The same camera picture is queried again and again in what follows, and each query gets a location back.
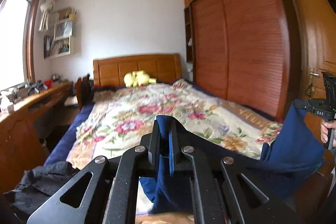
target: tissue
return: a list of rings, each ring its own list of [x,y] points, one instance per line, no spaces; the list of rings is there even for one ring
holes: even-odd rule
[[[1,108],[2,114],[8,114],[8,113],[14,112],[14,104],[10,102],[7,96],[4,96],[1,99],[0,108]]]

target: floral blanket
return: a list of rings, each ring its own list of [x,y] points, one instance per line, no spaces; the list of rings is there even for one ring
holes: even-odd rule
[[[263,143],[273,142],[282,127],[241,105],[208,96],[183,79],[173,85],[97,92],[94,102],[68,155],[74,168],[83,168],[98,155],[120,156],[138,145],[152,132],[156,115],[173,116],[188,131],[255,159],[260,158]]]

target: sliding wardrobe door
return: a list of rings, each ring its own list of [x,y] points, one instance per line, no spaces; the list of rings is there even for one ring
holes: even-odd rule
[[[222,0],[191,3],[194,28],[194,81],[226,98],[227,40]]]
[[[282,0],[223,0],[228,40],[227,99],[281,117],[289,37]]]

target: wooden desk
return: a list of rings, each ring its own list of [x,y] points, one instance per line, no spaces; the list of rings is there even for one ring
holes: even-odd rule
[[[15,104],[13,113],[0,114],[1,193],[14,189],[24,170],[31,170],[44,163],[46,157],[33,122],[66,98],[72,85],[72,82],[56,84]]]

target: human hand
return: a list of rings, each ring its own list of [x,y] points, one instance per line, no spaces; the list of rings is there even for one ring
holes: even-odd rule
[[[321,121],[321,141],[327,143],[328,141],[328,128],[336,129],[336,120],[333,121]],[[336,134],[334,136],[333,147],[336,146]]]

